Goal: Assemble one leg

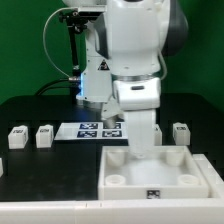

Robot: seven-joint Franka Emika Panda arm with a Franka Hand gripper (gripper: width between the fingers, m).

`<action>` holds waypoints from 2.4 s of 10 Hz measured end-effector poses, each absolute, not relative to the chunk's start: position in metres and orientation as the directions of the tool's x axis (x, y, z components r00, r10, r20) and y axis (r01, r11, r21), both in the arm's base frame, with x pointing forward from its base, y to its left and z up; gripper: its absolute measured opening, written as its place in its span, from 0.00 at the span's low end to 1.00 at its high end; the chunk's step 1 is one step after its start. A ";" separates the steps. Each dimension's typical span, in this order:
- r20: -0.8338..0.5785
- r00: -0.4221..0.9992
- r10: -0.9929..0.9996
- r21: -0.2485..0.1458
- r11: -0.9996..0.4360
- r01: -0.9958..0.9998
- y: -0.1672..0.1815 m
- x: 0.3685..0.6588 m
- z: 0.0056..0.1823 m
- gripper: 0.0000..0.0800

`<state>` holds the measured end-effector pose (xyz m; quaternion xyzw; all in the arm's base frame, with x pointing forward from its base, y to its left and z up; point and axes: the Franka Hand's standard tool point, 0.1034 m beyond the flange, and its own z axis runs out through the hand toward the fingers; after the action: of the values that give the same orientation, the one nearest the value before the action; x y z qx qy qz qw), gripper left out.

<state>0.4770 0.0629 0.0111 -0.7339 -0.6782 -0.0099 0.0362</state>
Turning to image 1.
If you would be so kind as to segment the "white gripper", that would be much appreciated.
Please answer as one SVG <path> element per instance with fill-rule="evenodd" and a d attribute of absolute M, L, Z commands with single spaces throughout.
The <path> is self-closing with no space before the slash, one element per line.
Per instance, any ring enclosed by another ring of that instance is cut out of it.
<path fill-rule="evenodd" d="M 156 111 L 125 111 L 124 120 L 130 153 L 137 158 L 144 158 L 155 145 Z"/>

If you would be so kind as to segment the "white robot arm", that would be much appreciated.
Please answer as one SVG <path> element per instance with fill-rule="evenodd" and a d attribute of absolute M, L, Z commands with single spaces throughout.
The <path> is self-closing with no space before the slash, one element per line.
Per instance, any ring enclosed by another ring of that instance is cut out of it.
<path fill-rule="evenodd" d="M 166 56 L 184 45 L 188 23 L 178 0 L 62 0 L 85 31 L 87 64 L 77 99 L 101 108 L 109 127 L 124 119 L 129 152 L 154 147 Z"/>

